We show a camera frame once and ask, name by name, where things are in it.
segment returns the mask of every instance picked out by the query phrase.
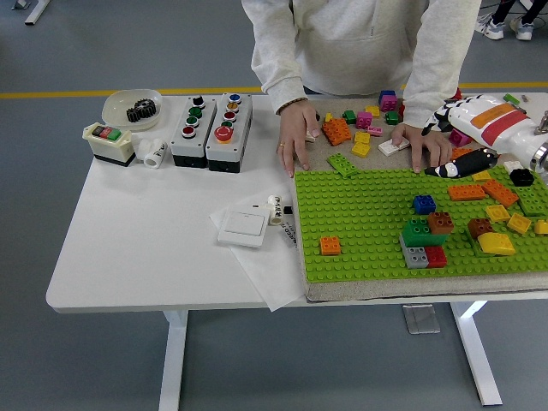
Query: hand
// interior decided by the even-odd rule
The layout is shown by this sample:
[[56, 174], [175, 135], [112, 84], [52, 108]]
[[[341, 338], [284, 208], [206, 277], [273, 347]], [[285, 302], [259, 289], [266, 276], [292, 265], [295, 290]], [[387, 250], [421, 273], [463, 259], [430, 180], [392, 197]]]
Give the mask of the hand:
[[411, 164], [415, 173], [420, 173], [422, 147], [425, 146], [430, 152], [430, 166], [438, 167], [446, 164], [451, 159], [453, 151], [451, 143], [439, 131], [431, 131], [424, 137], [420, 134], [422, 128], [411, 127], [400, 122], [392, 130], [392, 144], [399, 146], [402, 143], [402, 137], [405, 137], [411, 143]]
[[316, 110], [308, 101], [296, 101], [280, 110], [280, 141], [277, 147], [277, 157], [289, 178], [293, 178], [295, 173], [294, 152], [296, 152], [302, 168], [310, 169], [305, 148], [307, 130], [313, 137], [319, 136]]

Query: yellow floor line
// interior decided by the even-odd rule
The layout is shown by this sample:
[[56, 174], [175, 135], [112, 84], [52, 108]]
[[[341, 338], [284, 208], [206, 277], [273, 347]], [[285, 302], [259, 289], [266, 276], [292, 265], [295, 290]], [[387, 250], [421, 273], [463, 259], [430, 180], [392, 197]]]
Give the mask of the yellow floor line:
[[[510, 89], [517, 88], [546, 88], [548, 81], [520, 81], [500, 83], [461, 83], [459, 87], [466, 89]], [[90, 91], [66, 91], [66, 92], [0, 92], [0, 99], [15, 98], [72, 98], [72, 97], [108, 97], [118, 90], [90, 90]], [[160, 88], [158, 92], [163, 95], [196, 95], [196, 94], [223, 94], [224, 92], [249, 92], [262, 93], [260, 87], [213, 87], [213, 88]]]

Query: white paper sheet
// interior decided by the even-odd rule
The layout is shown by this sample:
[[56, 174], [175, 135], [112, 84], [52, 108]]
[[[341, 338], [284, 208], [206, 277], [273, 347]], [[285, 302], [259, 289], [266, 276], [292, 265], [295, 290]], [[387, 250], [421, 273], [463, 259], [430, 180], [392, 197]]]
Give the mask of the white paper sheet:
[[[289, 184], [269, 188], [238, 204], [260, 206], [273, 194], [282, 197], [283, 205], [291, 204]], [[224, 208], [210, 215], [217, 229], [221, 227], [226, 210]], [[263, 245], [258, 249], [219, 244], [220, 247], [230, 248], [271, 311], [304, 295], [299, 255], [296, 243], [291, 238], [295, 238], [295, 233], [292, 233], [294, 226], [293, 215], [285, 215], [283, 225], [269, 225], [266, 228]]]

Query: white bowl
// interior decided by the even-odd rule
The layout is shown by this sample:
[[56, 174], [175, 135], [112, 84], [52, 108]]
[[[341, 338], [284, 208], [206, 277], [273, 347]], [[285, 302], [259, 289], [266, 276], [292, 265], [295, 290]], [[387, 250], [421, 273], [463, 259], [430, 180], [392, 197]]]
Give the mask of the white bowl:
[[[156, 105], [156, 114], [152, 117], [141, 118], [138, 122], [128, 120], [126, 111], [132, 109], [139, 100], [149, 98]], [[103, 106], [103, 122], [107, 126], [118, 128], [121, 131], [146, 130], [156, 124], [160, 118], [162, 95], [156, 90], [122, 90], [110, 95]]]

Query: shoe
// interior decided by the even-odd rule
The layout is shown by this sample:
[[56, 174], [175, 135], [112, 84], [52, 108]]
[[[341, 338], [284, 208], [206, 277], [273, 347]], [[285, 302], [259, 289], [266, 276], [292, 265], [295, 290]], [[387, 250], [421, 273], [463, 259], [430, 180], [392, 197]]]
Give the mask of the shoe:
[[518, 40], [530, 40], [533, 36], [533, 23], [521, 23], [521, 17], [518, 17], [510, 22], [510, 28], [515, 31], [515, 36]]
[[493, 23], [493, 13], [488, 15], [481, 15], [476, 21], [476, 32], [482, 33], [484, 36], [491, 40], [500, 40], [504, 37], [503, 33], [504, 23]]

